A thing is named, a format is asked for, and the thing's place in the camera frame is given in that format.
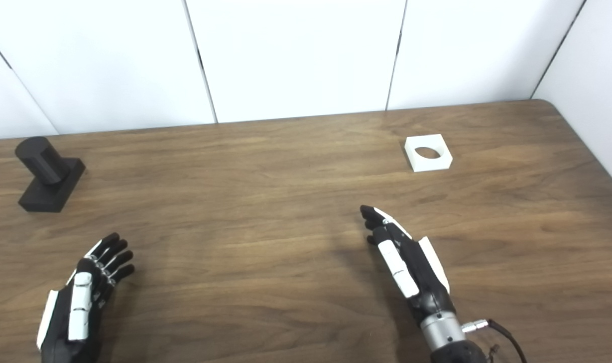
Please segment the white and black right hand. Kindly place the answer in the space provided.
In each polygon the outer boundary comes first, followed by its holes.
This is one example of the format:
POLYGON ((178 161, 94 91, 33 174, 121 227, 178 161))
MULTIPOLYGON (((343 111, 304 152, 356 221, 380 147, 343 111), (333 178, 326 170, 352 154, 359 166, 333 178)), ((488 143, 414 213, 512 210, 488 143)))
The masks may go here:
POLYGON ((417 324, 442 312, 456 313, 447 276, 427 237, 414 240, 389 214, 369 205, 360 213, 417 324))

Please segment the white and black left hand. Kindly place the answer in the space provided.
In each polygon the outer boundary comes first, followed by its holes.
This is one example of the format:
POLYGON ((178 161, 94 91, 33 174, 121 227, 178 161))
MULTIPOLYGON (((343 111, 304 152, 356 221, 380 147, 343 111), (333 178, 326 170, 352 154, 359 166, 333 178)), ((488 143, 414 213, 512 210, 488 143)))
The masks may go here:
POLYGON ((64 287, 51 290, 36 346, 42 362, 97 362, 103 311, 117 285, 135 272, 133 251, 113 232, 77 262, 64 287))

